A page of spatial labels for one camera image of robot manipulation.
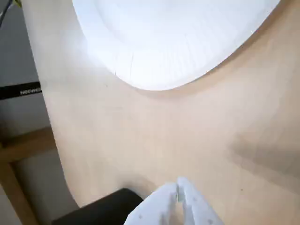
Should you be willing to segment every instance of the black cable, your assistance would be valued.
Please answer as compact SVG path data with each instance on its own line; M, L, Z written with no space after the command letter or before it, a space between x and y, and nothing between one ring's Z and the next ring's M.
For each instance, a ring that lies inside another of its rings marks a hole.
M13 3L13 0L8 0L4 10L3 10L3 13L0 17L0 29L1 29L1 25L2 25L2 22L4 20L4 17L5 17L5 14L8 12L8 9L9 9L9 6Z

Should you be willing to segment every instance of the wooden leg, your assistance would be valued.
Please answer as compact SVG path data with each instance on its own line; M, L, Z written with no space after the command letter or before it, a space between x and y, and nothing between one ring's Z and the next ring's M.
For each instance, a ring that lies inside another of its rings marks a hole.
M0 164L0 183L23 225L38 225L21 186L9 163Z

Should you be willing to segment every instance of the wooden table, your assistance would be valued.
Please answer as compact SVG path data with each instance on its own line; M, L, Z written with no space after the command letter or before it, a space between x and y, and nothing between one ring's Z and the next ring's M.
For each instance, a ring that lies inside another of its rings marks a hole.
M206 76L132 88L88 50L70 0L24 0L68 187L84 206L186 176L226 224L300 224L300 1Z

